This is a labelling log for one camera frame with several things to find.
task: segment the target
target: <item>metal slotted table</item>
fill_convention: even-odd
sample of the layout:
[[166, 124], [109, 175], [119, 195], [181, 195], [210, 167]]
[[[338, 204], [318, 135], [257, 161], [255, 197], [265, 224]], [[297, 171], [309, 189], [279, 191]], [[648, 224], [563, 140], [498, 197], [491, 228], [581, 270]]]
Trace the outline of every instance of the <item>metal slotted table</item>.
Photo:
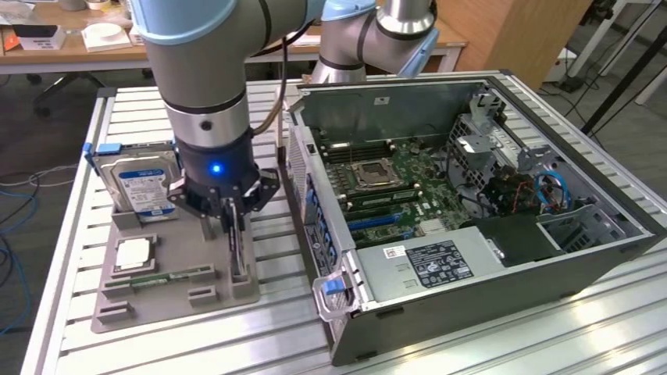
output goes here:
[[[501, 72], [493, 74], [667, 226], [664, 199], [578, 133], [514, 76]], [[437, 73], [423, 77], [449, 75]], [[483, 76], [489, 72], [469, 75]], [[269, 114], [278, 86], [277, 81], [249, 84], [250, 117], [255, 126]], [[545, 144], [518, 114], [511, 109], [506, 114], [507, 126], [527, 145]], [[89, 142], [135, 144], [171, 138], [167, 113], [155, 87], [123, 88], [118, 93], [102, 91]], [[277, 164], [275, 139], [275, 125], [255, 139], [255, 157], [262, 167]], [[261, 301], [95, 334], [91, 315], [111, 212], [113, 200], [103, 182], [82, 160], [22, 374], [667, 371], [667, 241], [639, 259], [614, 269], [574, 297], [366, 362], [333, 367], [283, 190], [265, 210], [253, 216]]]

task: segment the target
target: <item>wooden cabinet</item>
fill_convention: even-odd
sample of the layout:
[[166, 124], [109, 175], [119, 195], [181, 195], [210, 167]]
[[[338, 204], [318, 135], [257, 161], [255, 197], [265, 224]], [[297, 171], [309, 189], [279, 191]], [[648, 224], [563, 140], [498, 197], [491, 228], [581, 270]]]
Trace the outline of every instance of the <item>wooden cabinet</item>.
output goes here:
[[457, 71], [510, 69], [539, 88], [593, 0], [437, 0], [469, 40]]

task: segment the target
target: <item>cpu socket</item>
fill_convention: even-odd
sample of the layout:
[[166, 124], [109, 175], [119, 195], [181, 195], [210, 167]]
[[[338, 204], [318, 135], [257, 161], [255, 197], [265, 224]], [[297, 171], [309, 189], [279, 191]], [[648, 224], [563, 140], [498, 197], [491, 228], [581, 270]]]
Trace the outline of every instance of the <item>cpu socket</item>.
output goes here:
[[357, 162], [351, 166], [358, 182], [357, 190], [382, 190], [403, 183], [387, 159]]

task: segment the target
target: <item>power supply label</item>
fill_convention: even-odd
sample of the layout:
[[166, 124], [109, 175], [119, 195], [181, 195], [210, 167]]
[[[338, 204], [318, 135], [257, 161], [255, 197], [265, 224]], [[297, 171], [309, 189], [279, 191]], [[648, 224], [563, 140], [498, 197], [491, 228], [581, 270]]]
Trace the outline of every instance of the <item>power supply label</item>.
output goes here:
[[454, 241], [410, 248], [406, 253], [425, 288], [434, 288], [474, 276]]
[[175, 205], [167, 200], [167, 176], [163, 170], [135, 170], [119, 173], [130, 203], [142, 216], [167, 215]]

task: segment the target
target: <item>blue led light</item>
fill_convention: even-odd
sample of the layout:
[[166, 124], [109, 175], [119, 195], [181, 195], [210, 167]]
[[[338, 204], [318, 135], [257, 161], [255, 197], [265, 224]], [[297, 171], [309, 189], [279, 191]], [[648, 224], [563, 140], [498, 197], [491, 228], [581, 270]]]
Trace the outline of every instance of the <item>blue led light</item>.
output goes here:
[[209, 170], [211, 171], [211, 174], [219, 176], [226, 171], [226, 168], [219, 162], [215, 162]]

